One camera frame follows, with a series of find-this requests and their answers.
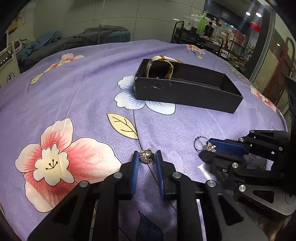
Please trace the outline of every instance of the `black bottle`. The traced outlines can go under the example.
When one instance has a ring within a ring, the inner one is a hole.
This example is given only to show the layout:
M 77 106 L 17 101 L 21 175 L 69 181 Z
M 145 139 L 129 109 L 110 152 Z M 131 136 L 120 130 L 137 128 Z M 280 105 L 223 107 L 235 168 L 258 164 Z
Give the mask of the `black bottle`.
M 214 27 L 212 26 L 213 22 L 209 22 L 209 24 L 207 24 L 205 26 L 205 36 L 208 36 L 209 38 L 212 36 L 213 31 L 214 31 Z

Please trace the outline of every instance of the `jewelry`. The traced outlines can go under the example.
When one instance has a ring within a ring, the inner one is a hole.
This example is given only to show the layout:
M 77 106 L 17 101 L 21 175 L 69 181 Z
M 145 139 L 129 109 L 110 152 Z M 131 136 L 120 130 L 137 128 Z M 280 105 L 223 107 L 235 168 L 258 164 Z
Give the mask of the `jewelry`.
M 205 144 L 201 150 L 197 149 L 196 146 L 195 146 L 195 143 L 200 139 L 200 138 L 205 138 L 207 140 L 207 144 Z M 206 138 L 206 137 L 202 137 L 202 136 L 198 136 L 197 138 L 195 138 L 194 140 L 194 149 L 198 152 L 201 152 L 203 150 L 207 150 L 207 151 L 212 151 L 212 152 L 216 152 L 216 149 L 215 149 L 215 145 L 212 145 L 212 143 L 209 142 L 209 140 Z
M 166 62 L 169 65 L 169 71 L 168 71 L 168 73 L 165 76 L 165 78 L 167 80 L 170 80 L 171 77 L 172 77 L 172 74 L 173 74 L 174 66 L 171 64 L 171 62 L 179 62 L 179 63 L 182 63 L 182 61 L 180 61 L 180 60 L 177 60 L 177 59 L 174 59 L 174 58 L 170 58 L 170 57 L 167 57 L 167 56 L 162 56 L 162 55 L 154 56 L 151 59 L 149 59 L 149 62 L 147 64 L 147 66 L 146 66 L 146 78 L 149 78 L 148 76 L 149 76 L 150 67 L 152 66 L 152 64 L 155 61 L 163 61 L 163 62 Z
M 145 164 L 149 164 L 154 159 L 154 154 L 150 149 L 140 151 L 139 155 L 140 155 L 141 162 L 143 162 Z

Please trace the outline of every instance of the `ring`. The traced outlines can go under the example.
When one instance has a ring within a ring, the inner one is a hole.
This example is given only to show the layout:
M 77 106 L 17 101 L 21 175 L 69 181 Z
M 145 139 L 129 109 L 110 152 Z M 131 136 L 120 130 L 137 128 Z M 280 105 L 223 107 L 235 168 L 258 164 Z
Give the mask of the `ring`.
M 145 164 L 149 164 L 150 162 L 153 161 L 153 158 L 154 158 L 154 154 L 152 153 L 152 151 L 150 149 L 140 151 L 139 156 L 140 156 L 141 162 L 143 162 Z
M 204 145 L 203 148 L 202 148 L 201 150 L 198 150 L 198 149 L 195 147 L 195 143 L 196 143 L 196 141 L 198 141 L 200 138 L 205 138 L 205 139 L 207 140 L 207 145 Z M 201 152 L 202 150 L 207 149 L 207 148 L 209 147 L 209 140 L 208 140 L 206 137 L 199 136 L 199 137 L 195 138 L 193 145 L 194 145 L 194 149 L 195 149 L 196 151 Z
M 168 73 L 165 76 L 165 78 L 167 80 L 170 80 L 171 79 L 172 74 L 173 74 L 173 69 L 174 69 L 174 66 L 171 64 L 170 61 L 182 63 L 182 61 L 180 61 L 180 60 L 176 60 L 174 58 L 170 58 L 170 57 L 167 57 L 167 56 L 162 56 L 162 55 L 154 56 L 151 59 L 149 59 L 149 62 L 147 64 L 147 66 L 146 66 L 146 78 L 149 78 L 149 70 L 150 70 L 150 67 L 152 66 L 152 64 L 155 61 L 163 61 L 163 62 L 166 62 L 169 65 L 169 71 L 168 71 Z

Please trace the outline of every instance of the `blue flower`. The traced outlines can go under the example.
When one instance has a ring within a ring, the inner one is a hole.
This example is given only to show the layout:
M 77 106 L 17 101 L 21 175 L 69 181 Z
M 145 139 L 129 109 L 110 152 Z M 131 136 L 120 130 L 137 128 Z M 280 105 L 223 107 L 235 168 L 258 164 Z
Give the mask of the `blue flower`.
M 146 105 L 150 110 L 163 115 L 172 115 L 175 113 L 175 104 L 137 100 L 135 91 L 135 76 L 124 77 L 118 82 L 118 85 L 123 91 L 114 98 L 117 103 L 117 107 L 125 107 L 127 110 L 139 110 Z

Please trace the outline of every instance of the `blue gripper pad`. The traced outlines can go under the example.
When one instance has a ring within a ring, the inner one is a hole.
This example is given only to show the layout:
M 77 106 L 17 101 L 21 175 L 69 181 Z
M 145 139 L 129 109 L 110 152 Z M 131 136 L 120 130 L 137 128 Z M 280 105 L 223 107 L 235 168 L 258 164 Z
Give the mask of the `blue gripper pad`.
M 131 186 L 131 195 L 132 195 L 132 197 L 136 193 L 136 186 L 137 186 L 139 166 L 140 166 L 140 155 L 139 155 L 139 152 L 137 152 L 136 158 L 135 158 L 135 162 L 134 162 L 134 165 L 133 165 L 133 169 L 131 171 L 131 179 L 130 179 L 130 186 Z
M 243 156 L 248 155 L 249 151 L 243 145 L 234 143 L 228 143 L 223 140 L 209 139 L 212 145 L 215 145 L 215 149 L 218 153 L 227 154 L 231 156 Z
M 161 197 L 164 199 L 165 197 L 165 187 L 164 187 L 164 179 L 163 179 L 163 170 L 160 164 L 160 157 L 158 155 L 158 151 L 155 154 L 155 162 L 156 162 L 156 170 L 157 170 L 157 179 L 159 183 L 159 191 Z

